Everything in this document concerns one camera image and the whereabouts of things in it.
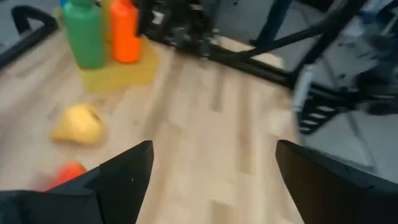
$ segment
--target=gray floor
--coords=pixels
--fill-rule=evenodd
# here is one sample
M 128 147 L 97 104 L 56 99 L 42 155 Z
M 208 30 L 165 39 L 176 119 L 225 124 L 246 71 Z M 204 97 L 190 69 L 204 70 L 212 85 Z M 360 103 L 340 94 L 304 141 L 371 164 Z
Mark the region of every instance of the gray floor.
M 17 4 L 29 4 L 49 13 L 58 6 L 57 0 L 3 0 L 0 1 L 0 43 L 4 44 L 18 38 L 17 31 L 11 20 L 11 8 Z M 271 0 L 245 0 L 237 6 L 233 1 L 222 0 L 221 14 L 217 26 L 221 34 L 248 42 L 255 39 L 264 25 Z M 300 31 L 319 22 L 325 17 L 311 7 L 293 2 L 277 38 Z M 292 70 L 299 60 L 311 48 L 316 38 L 303 40 L 272 51 L 284 59 L 284 68 Z M 324 53 L 315 67 L 314 80 L 328 87 L 341 85 L 336 76 L 347 74 L 348 78 L 358 72 L 362 72 L 374 65 L 368 59 L 357 59 L 358 52 L 347 47 L 338 47 L 338 41 Z M 353 129 L 352 122 L 360 129 Z M 376 119 L 365 116 L 362 111 L 351 114 L 340 114 L 332 122 L 324 125 L 315 134 L 304 138 L 305 144 L 318 149 L 325 154 L 339 158 L 342 161 L 354 164 L 358 167 L 366 167 L 368 171 L 376 173 L 384 178 L 398 182 L 398 175 L 394 170 L 398 168 L 396 160 L 398 151 L 395 150 L 395 137 L 382 135 L 381 129 L 388 128 L 390 133 L 395 133 L 398 127 L 396 116 L 388 116 L 385 119 Z M 380 136 L 381 141 L 368 139 Z

